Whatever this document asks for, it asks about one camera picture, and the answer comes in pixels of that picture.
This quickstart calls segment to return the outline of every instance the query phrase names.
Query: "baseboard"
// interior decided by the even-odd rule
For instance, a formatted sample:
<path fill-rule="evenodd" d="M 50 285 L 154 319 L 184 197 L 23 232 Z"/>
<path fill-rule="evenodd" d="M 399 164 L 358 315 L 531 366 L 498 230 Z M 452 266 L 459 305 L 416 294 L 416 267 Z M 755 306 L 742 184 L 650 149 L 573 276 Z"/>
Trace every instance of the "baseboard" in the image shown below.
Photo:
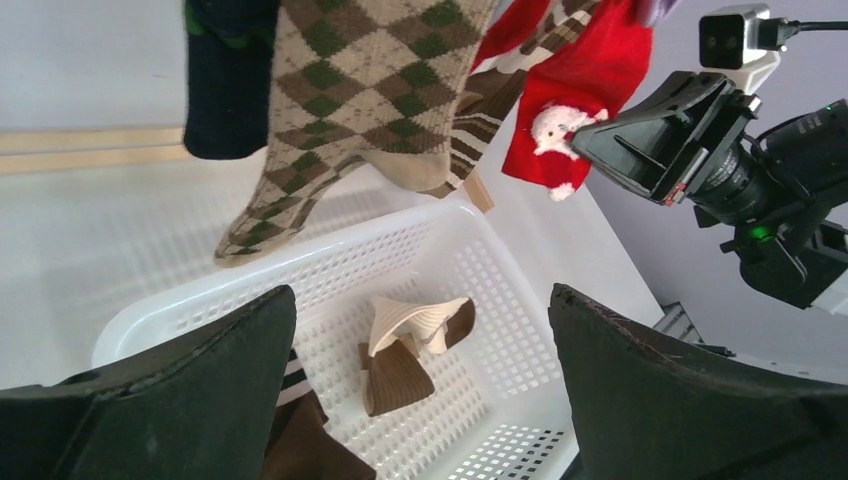
<path fill-rule="evenodd" d="M 0 133 L 0 175 L 191 158 L 182 128 Z"/>

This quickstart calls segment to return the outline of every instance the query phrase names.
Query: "navy blue sock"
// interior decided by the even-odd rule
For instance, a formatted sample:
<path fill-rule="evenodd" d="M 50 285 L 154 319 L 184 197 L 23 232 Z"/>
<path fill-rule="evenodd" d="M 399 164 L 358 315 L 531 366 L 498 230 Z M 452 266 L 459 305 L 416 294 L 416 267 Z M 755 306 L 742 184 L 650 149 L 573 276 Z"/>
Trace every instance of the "navy blue sock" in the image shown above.
<path fill-rule="evenodd" d="M 268 139 L 280 0 L 185 0 L 188 118 L 183 143 L 209 160 L 250 156 Z"/>

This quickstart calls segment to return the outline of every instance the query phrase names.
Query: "brown striped sock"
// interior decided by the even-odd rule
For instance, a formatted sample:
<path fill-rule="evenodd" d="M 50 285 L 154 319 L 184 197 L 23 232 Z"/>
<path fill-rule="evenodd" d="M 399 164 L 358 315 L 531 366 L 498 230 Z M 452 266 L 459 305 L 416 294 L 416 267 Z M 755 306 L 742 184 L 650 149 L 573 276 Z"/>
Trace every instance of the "brown striped sock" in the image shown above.
<path fill-rule="evenodd" d="M 451 132 L 451 173 L 427 194 L 444 198 L 462 185 L 495 137 L 521 92 L 527 72 L 586 28 L 600 0 L 552 0 L 536 33 L 519 47 L 484 62 L 468 77 Z"/>

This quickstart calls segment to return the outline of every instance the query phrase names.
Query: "green led light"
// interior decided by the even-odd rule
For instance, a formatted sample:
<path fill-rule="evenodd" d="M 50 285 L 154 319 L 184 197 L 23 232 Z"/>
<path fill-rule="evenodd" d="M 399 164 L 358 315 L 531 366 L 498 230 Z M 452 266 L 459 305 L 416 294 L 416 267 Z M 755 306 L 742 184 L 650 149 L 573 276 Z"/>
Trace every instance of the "green led light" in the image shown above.
<path fill-rule="evenodd" d="M 774 236 L 774 232 L 769 227 L 759 226 L 752 228 L 748 235 L 758 242 L 765 242 Z"/>

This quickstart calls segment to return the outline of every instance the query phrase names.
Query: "camera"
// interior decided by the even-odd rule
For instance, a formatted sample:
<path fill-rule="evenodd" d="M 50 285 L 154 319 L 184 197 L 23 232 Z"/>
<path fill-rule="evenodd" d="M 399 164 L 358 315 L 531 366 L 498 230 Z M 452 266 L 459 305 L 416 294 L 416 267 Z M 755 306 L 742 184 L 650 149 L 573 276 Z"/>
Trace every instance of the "camera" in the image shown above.
<path fill-rule="evenodd" d="M 769 18 L 766 4 L 722 8 L 698 24 L 699 56 L 704 68 L 738 70 L 765 55 L 759 47 L 759 26 Z"/>

